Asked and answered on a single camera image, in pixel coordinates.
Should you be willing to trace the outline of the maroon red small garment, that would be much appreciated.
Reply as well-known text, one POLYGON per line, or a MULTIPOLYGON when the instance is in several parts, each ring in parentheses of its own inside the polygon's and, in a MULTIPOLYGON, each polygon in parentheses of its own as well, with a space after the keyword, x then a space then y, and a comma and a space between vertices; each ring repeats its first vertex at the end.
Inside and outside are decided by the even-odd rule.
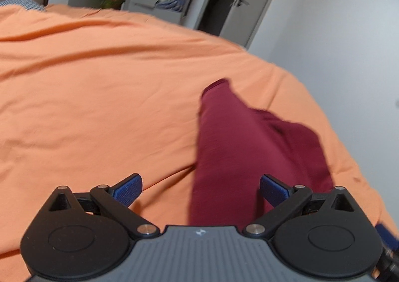
POLYGON ((270 174, 314 192, 333 188, 318 136, 299 123, 245 105, 226 79, 202 93, 189 224, 245 225, 271 209, 260 194, 270 174))

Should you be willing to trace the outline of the orange bed sheet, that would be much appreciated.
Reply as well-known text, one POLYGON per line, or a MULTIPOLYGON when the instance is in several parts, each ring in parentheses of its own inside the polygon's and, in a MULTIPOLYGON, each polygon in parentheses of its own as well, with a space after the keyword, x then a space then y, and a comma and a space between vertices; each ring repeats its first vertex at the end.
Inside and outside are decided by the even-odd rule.
POLYGON ((218 37, 144 14, 1 8, 1 280, 25 281, 22 235, 60 185, 88 191, 137 172, 133 210, 186 225, 202 91, 229 79, 255 109, 312 129, 333 181, 372 223, 398 228, 305 86, 218 37))

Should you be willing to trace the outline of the blue white checkered pillow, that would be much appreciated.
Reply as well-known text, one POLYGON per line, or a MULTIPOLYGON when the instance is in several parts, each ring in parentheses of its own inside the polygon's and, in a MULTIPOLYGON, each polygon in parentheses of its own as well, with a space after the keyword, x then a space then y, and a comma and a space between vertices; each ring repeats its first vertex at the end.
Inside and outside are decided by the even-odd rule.
POLYGON ((34 0, 3 0, 0 1, 0 6, 5 7, 8 5, 18 5, 23 7, 25 10, 37 10, 45 12, 46 9, 43 5, 37 3, 34 0))

